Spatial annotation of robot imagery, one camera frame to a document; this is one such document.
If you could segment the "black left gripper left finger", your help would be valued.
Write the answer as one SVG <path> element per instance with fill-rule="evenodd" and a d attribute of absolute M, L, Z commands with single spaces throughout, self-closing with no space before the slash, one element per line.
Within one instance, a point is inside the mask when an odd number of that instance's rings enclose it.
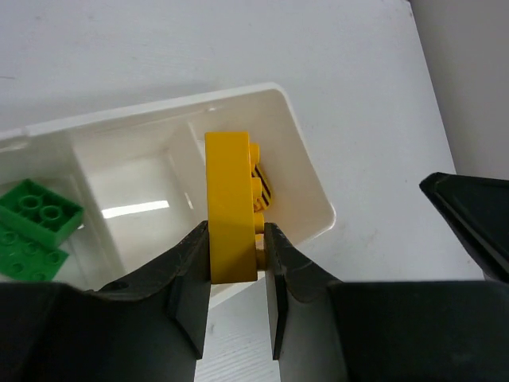
<path fill-rule="evenodd" d="M 1 285 L 4 381 L 191 381 L 211 291 L 209 234 L 182 241 L 100 290 Z"/>

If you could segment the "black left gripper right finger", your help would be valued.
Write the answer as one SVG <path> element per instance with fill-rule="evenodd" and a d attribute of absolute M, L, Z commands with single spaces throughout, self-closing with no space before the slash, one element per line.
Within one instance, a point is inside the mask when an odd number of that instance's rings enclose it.
<path fill-rule="evenodd" d="M 508 287 L 346 283 L 264 232 L 273 358 L 283 381 L 505 381 Z"/>

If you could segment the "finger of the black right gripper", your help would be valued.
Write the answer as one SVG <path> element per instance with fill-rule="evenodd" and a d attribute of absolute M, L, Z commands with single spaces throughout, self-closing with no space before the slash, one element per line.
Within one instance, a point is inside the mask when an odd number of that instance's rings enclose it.
<path fill-rule="evenodd" d="M 489 278 L 508 280 L 508 181 L 432 173 L 420 190 Z"/>

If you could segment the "green duplo base plate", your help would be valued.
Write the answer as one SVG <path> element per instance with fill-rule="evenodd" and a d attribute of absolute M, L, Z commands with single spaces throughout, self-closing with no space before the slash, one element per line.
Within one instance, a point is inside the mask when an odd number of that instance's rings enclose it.
<path fill-rule="evenodd" d="M 23 282 L 52 281 L 68 258 L 1 225 L 1 275 Z"/>

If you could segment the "yellow long duplo brick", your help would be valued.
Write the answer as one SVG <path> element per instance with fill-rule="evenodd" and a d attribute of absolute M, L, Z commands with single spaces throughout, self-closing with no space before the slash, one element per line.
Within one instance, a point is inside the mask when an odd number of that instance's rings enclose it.
<path fill-rule="evenodd" d="M 251 175 L 260 162 L 259 145 L 246 131 L 208 132 L 204 136 L 210 272 L 213 284 L 258 279 L 256 236 L 264 217 L 255 211 L 262 182 Z"/>

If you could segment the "green square duplo brick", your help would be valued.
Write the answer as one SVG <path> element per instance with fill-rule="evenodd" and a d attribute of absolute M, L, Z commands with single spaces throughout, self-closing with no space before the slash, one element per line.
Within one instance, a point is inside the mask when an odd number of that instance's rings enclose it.
<path fill-rule="evenodd" d="M 1 222 L 46 247 L 59 247 L 83 216 L 81 205 L 30 179 L 1 195 Z"/>

